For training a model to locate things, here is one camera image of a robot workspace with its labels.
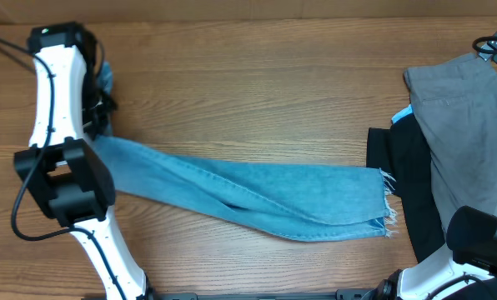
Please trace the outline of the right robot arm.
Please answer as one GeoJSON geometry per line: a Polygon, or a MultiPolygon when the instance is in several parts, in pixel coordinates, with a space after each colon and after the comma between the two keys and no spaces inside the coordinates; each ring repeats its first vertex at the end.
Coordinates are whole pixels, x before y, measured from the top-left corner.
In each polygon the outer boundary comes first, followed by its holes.
{"type": "Polygon", "coordinates": [[[409,106],[369,130],[367,164],[390,175],[418,261],[373,299],[497,299],[497,31],[472,47],[405,70],[409,106]]]}

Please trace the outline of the light blue denim jeans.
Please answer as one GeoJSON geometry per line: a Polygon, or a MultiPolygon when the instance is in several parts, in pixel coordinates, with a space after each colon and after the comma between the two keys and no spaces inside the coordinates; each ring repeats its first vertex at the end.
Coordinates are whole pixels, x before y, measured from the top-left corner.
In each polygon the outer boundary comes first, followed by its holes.
{"type": "Polygon", "coordinates": [[[117,190],[302,242],[390,236],[393,178],[377,168],[228,162],[100,135],[117,190]]]}

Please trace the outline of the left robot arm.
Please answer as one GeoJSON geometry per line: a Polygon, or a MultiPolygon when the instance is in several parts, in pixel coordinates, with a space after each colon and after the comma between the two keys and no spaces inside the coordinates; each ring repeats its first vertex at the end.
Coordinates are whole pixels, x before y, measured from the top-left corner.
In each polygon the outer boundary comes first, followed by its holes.
{"type": "Polygon", "coordinates": [[[14,168],[43,215],[58,222],[46,240],[71,235],[88,255],[106,299],[151,299],[148,276],[136,263],[114,214],[112,176],[93,151],[116,109],[110,82],[100,77],[103,46],[83,25],[34,28],[27,40],[37,79],[37,105],[28,149],[14,168]]]}

